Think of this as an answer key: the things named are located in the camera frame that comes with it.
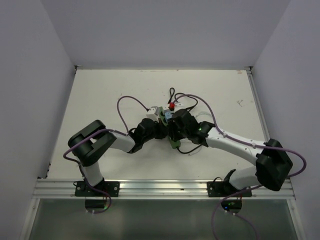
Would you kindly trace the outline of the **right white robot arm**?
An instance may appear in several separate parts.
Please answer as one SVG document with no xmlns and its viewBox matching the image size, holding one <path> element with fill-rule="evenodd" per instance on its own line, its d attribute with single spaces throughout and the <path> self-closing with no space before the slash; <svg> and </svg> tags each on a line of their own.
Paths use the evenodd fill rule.
<svg viewBox="0 0 320 240">
<path fill-rule="evenodd" d="M 219 131 L 214 123 L 208 121 L 197 122 L 185 109 L 173 113 L 167 122 L 173 141 L 188 139 L 195 145 L 223 150 L 251 163 L 250 167 L 230 170 L 222 182 L 213 185 L 213 189 L 222 196 L 232 197 L 243 189 L 259 185 L 277 192 L 293 167 L 277 140 L 250 141 L 246 145 L 246 138 Z"/>
</svg>

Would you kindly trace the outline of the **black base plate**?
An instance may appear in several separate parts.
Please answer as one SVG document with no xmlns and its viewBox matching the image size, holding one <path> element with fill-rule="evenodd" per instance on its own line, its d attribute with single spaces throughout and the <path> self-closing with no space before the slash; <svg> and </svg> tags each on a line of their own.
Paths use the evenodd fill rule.
<svg viewBox="0 0 320 240">
<path fill-rule="evenodd" d="M 74 195 L 76 197 L 102 197 L 104 194 L 96 192 L 89 188 L 87 184 L 82 181 L 74 181 L 75 186 Z M 93 188 L 108 193 L 111 197 L 118 197 L 120 191 L 119 181 L 101 181 Z"/>
<path fill-rule="evenodd" d="M 226 176 L 223 180 L 218 181 L 216 177 L 212 181 L 208 181 L 206 183 L 207 194 L 209 197 L 219 197 L 224 198 L 228 196 L 232 197 L 252 197 L 252 191 L 246 191 L 240 193 L 241 190 L 236 189 L 234 186 L 230 184 L 230 176 Z"/>
</svg>

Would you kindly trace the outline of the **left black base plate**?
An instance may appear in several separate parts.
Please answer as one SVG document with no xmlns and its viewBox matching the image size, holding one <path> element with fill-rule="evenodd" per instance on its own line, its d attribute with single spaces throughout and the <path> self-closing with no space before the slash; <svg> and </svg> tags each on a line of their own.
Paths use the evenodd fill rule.
<svg viewBox="0 0 320 240">
<path fill-rule="evenodd" d="M 82 181 L 74 181 L 75 186 L 74 195 L 76 197 L 102 197 L 104 194 L 96 192 L 89 188 L 87 184 Z M 101 181 L 93 188 L 108 193 L 111 197 L 118 197 L 120 191 L 119 181 Z"/>
</svg>

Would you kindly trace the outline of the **aluminium rail frame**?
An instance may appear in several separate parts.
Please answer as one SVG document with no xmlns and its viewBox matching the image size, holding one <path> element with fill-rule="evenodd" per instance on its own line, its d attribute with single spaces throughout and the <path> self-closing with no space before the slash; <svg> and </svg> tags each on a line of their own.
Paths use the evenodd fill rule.
<svg viewBox="0 0 320 240">
<path fill-rule="evenodd" d="M 73 182 L 80 178 L 77 166 L 63 159 L 69 138 L 99 119 L 109 128 L 123 130 L 116 106 L 130 127 L 144 117 L 148 106 L 164 104 L 168 89 L 205 99 L 221 128 L 246 138 L 266 141 L 268 129 L 251 70 L 92 70 L 76 72 L 53 152 L 48 177 L 39 179 L 35 199 L 74 199 Z M 119 199 L 205 200 L 207 182 L 224 177 L 249 163 L 224 151 L 200 148 L 182 155 L 167 141 L 150 141 L 136 154 L 109 150 L 99 162 L 107 180 L 120 183 Z"/>
</svg>

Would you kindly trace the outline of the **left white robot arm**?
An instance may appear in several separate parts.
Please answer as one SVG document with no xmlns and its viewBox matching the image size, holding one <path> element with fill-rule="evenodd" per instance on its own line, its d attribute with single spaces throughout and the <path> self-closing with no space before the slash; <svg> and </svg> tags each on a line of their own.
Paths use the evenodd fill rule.
<svg viewBox="0 0 320 240">
<path fill-rule="evenodd" d="M 98 161 L 108 149 L 133 154 L 141 150 L 146 142 L 162 140 L 167 135 L 168 130 L 163 123 L 149 118 L 144 118 L 128 133 L 108 129 L 102 121 L 95 120 L 68 140 L 69 150 L 63 157 L 79 165 L 82 176 L 87 180 L 87 192 L 96 197 L 104 190 L 104 177 Z M 68 158 L 69 153 L 76 159 Z"/>
</svg>

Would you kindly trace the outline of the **green power strip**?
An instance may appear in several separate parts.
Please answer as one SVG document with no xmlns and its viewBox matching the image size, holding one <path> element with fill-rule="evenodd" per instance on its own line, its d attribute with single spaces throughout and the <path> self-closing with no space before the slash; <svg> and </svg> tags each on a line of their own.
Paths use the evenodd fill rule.
<svg viewBox="0 0 320 240">
<path fill-rule="evenodd" d="M 165 113 L 166 112 L 172 112 L 172 115 L 173 113 L 175 112 L 174 110 L 169 110 L 168 107 L 163 107 L 163 117 L 160 119 L 160 121 L 162 122 L 162 124 L 166 127 L 166 129 L 169 131 L 170 129 L 170 126 L 169 126 L 169 120 L 166 120 L 165 119 Z M 169 143 L 171 145 L 171 148 L 172 149 L 177 149 L 181 146 L 181 142 L 178 140 L 178 141 L 174 141 L 172 140 L 172 138 L 168 135 L 168 140 L 169 140 Z"/>
</svg>

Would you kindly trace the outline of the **light blue charger plug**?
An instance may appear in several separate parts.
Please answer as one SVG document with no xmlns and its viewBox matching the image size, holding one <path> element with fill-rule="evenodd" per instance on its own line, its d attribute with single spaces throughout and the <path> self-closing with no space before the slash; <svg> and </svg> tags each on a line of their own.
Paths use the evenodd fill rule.
<svg viewBox="0 0 320 240">
<path fill-rule="evenodd" d="M 168 121 L 169 119 L 172 118 L 172 112 L 171 112 L 171 111 L 166 112 L 166 113 L 164 114 L 164 117 L 165 117 L 165 119 Z"/>
</svg>

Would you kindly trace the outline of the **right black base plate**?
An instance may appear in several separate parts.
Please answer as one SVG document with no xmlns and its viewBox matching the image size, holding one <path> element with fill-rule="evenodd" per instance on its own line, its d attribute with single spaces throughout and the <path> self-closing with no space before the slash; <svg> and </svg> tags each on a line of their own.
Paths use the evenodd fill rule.
<svg viewBox="0 0 320 240">
<path fill-rule="evenodd" d="M 226 176 L 223 180 L 218 181 L 216 177 L 212 181 L 208 181 L 206 183 L 207 194 L 209 197 L 219 197 L 224 198 L 228 196 L 232 197 L 252 197 L 252 191 L 246 191 L 240 193 L 241 190 L 236 189 L 234 186 L 230 184 L 230 176 Z"/>
</svg>

